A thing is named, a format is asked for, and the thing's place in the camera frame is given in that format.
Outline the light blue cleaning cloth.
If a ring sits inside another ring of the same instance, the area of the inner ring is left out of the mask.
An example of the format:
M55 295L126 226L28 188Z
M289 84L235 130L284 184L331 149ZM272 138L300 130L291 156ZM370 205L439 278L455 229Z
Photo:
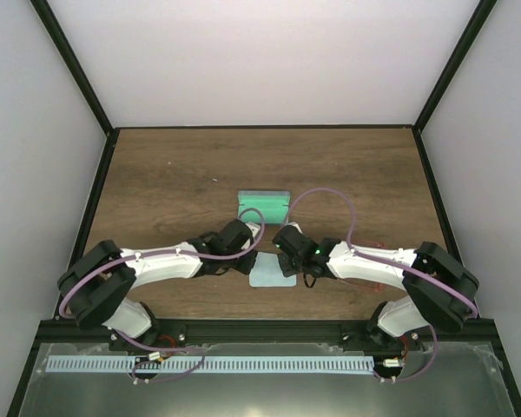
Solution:
M259 252L248 276L252 288L291 288L297 285L295 275L283 275L275 254Z

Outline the light blue glasses case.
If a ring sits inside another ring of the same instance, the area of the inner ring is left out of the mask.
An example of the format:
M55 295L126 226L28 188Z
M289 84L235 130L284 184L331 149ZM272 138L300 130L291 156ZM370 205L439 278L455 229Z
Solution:
M267 225L282 224L287 218L291 193L289 191L240 190L237 215L244 222L261 221Z

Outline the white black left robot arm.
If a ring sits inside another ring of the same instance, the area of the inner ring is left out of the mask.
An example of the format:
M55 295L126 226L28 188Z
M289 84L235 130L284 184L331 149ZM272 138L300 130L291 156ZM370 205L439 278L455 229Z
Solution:
M58 313L82 330L104 326L125 334L142 351L160 340L155 317L128 293L171 279L223 275L229 270L247 275L253 269L264 226L233 219L220 232L207 232L166 248L119 248L99 242L58 280L62 296Z

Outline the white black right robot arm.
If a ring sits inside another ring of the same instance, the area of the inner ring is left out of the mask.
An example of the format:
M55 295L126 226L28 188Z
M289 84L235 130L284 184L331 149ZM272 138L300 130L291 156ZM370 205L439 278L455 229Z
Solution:
M399 300L380 303L366 325L377 349L387 350L419 328L457 333L466 320L478 316L478 279L436 243L380 249L334 238L316 242L288 223L273 244L280 250L283 275L301 274L309 288L321 279L359 279L405 292Z

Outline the red transparent sunglasses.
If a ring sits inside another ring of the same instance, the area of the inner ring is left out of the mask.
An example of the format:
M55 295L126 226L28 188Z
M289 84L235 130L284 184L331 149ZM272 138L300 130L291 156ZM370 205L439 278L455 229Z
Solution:
M356 245L360 245L362 247L366 247L366 248L383 249L385 247L385 245L382 242L362 240L362 239L354 240L353 243ZM346 285L352 286L359 291L365 291L369 294L377 294L384 287L384 285L382 283L368 281L368 280L364 280L364 279L357 278L357 277L346 278L343 280L343 283Z

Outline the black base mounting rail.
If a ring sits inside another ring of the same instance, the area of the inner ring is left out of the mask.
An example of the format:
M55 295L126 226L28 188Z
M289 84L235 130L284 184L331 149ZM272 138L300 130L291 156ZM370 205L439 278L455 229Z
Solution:
M366 354L398 352L400 338L376 342L367 331L367 320L282 321L282 320L160 320L160 335L177 347L216 344L291 344L316 343L338 346L346 351ZM54 343L106 343L114 351L141 352L106 328L81 330L73 321L41 321L32 344L34 349Z

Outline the black right frame post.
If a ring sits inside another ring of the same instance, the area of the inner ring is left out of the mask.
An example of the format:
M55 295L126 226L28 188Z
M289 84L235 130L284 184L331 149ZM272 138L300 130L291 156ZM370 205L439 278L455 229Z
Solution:
M465 60L472 45L476 41L480 31L494 10L497 0L480 0L475 10L465 25L452 53L448 57L444 68L442 69L437 82L434 84L432 91L425 101L413 129L416 134L421 134L426 125L432 118L433 113L439 106L444 94L448 90L453 78L457 74L461 64Z

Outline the black aluminium frame post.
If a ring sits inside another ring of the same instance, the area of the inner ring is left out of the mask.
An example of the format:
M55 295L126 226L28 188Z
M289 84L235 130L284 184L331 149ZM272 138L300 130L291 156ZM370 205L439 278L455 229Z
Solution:
M93 116L106 136L110 136L114 128L110 122L100 100L93 89L79 59L73 50L69 39L56 18L50 4L46 0L30 0L34 11L38 15L43 27L47 31L49 38L55 45L56 50L64 61L69 73L75 81L78 89L82 93L85 102L88 104Z

